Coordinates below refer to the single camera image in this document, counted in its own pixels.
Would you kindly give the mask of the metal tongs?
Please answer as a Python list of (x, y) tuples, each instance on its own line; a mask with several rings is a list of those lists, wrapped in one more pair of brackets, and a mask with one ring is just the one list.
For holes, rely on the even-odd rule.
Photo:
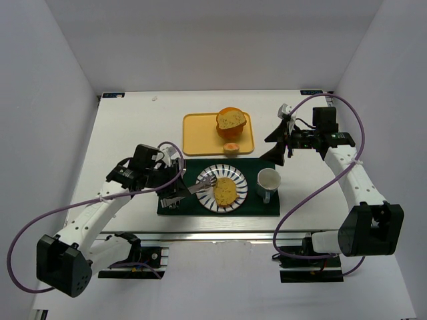
[(210, 187), (214, 187), (217, 183), (217, 177), (215, 175), (206, 175), (202, 177), (195, 185), (189, 186), (187, 188), (188, 192), (185, 195), (181, 196), (175, 196), (175, 197), (168, 197), (165, 199), (162, 199), (160, 201), (162, 207), (169, 207), (173, 205), (174, 203), (177, 203), (178, 201), (181, 201), (182, 199), (185, 199), (186, 197), (189, 197), (190, 195), (194, 195), (195, 193), (199, 191), (205, 191), (209, 189)]

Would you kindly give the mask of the bread slice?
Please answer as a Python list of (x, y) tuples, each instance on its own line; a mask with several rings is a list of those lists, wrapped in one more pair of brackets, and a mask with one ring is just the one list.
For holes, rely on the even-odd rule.
[(231, 205), (238, 197), (236, 184), (227, 177), (217, 179), (213, 194), (219, 207)]

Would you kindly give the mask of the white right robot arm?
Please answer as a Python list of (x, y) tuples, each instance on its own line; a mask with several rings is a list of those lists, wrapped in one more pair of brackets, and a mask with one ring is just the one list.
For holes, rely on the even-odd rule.
[(280, 125), (266, 137), (275, 146), (262, 159), (284, 165), (295, 149), (316, 150), (332, 170), (346, 199), (348, 216), (339, 229), (314, 232), (306, 255), (347, 257), (394, 254), (404, 212), (377, 190), (363, 165), (357, 160), (357, 149), (349, 133), (341, 132), (336, 122), (336, 108), (315, 107), (312, 125), (300, 129), (292, 107), (282, 105), (278, 111)]

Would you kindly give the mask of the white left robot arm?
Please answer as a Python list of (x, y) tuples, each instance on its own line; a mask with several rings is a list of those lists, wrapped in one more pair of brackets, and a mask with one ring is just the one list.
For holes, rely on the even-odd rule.
[(102, 243), (95, 240), (136, 195), (173, 193), (182, 171), (183, 157), (173, 158), (163, 143), (138, 145), (132, 157), (121, 160), (106, 176), (94, 203), (54, 236), (44, 235), (38, 241), (38, 280), (77, 297), (98, 272), (115, 264), (138, 264), (141, 241), (136, 235), (120, 231)]

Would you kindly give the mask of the stacked bread loaf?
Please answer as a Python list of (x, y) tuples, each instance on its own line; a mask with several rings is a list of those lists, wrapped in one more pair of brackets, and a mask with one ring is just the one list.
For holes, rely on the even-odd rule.
[(243, 111), (235, 107), (222, 109), (216, 115), (216, 131), (223, 139), (238, 139), (243, 133), (246, 123)]

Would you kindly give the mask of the light blue mug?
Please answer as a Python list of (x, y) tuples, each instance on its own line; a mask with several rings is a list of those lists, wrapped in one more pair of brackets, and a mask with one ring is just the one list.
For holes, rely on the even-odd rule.
[(258, 173), (256, 192), (263, 202), (267, 204), (270, 202), (272, 195), (278, 190), (280, 184), (280, 174), (275, 169), (265, 168)]

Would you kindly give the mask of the yellow tray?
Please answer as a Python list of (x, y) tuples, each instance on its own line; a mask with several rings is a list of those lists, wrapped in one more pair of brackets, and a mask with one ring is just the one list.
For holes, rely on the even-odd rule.
[[(226, 155), (224, 144), (216, 130), (217, 113), (190, 113), (183, 118), (182, 150), (188, 156)], [(250, 154), (255, 149), (250, 115), (244, 112), (246, 125), (236, 143), (237, 154)]]

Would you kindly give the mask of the small orange bun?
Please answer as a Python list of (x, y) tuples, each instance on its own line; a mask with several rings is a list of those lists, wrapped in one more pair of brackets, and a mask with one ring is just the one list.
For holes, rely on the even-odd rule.
[(240, 146), (237, 143), (226, 143), (223, 146), (225, 154), (238, 154), (240, 152)]

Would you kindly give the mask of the blue label sticker right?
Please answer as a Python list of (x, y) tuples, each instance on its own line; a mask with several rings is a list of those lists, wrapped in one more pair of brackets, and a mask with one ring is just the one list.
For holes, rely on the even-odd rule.
[(322, 94), (322, 90), (314, 90), (314, 89), (302, 89), (300, 90), (300, 94), (304, 96), (310, 96), (310, 95), (318, 95)]

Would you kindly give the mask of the blue label sticker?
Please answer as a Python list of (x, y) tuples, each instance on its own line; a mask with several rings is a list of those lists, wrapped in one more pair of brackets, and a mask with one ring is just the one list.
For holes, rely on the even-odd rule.
[(120, 99), (125, 97), (125, 93), (103, 93), (103, 99)]
[(302, 89), (300, 90), (300, 94), (304, 96), (310, 96), (310, 95), (318, 95), (322, 94), (322, 90), (314, 90), (314, 89)]

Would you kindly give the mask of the dark green placemat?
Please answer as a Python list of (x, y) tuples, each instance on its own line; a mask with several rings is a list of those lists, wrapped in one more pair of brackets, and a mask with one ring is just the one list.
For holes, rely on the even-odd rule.
[(265, 204), (256, 192), (257, 176), (259, 171), (265, 168), (274, 168), (275, 165), (258, 158), (237, 159), (189, 159), (187, 160), (187, 171), (183, 181), (186, 185), (197, 183), (197, 176), (211, 165), (231, 165), (240, 170), (248, 182), (248, 196), (243, 205), (230, 213), (212, 213), (205, 209), (198, 201), (196, 194), (179, 202), (176, 208), (161, 208), (157, 206), (158, 215), (167, 216), (223, 216), (223, 217), (275, 217), (280, 214), (280, 198), (277, 193), (272, 195), (269, 203)]

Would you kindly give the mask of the blue label sticker left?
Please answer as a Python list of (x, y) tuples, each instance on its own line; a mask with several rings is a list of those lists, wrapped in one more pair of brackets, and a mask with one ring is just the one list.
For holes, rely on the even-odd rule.
[(125, 93), (103, 93), (103, 99), (120, 99), (125, 97)]

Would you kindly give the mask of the aluminium table rail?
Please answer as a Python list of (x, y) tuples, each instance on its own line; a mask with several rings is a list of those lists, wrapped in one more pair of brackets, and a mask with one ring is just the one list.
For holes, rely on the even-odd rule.
[[(142, 241), (267, 241), (271, 242), (273, 239), (273, 231), (202, 231), (202, 232), (137, 232), (137, 231), (126, 231), (128, 233), (138, 236)], [(95, 240), (102, 241), (106, 240), (109, 236), (113, 236), (115, 231), (102, 232), (98, 235)], [(278, 241), (299, 241), (308, 235), (315, 233), (315, 231), (298, 232), (298, 231), (280, 231), (277, 235)]]

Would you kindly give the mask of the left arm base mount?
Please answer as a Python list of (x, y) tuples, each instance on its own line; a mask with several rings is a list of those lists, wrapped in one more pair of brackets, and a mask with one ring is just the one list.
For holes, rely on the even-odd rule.
[(113, 267), (108, 267), (98, 273), (100, 279), (157, 279), (165, 274), (169, 259), (169, 248), (158, 243), (147, 244), (137, 235), (127, 232), (107, 236), (124, 239), (130, 245), (126, 259), (118, 261)]

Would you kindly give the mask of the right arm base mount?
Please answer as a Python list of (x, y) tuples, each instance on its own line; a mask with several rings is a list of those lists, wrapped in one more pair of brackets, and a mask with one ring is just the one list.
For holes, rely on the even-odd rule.
[[(276, 245), (290, 255), (321, 256), (315, 253), (309, 233), (280, 232)], [(281, 283), (339, 283), (344, 281), (339, 257), (328, 259), (296, 259), (276, 252), (272, 260), (278, 262)]]

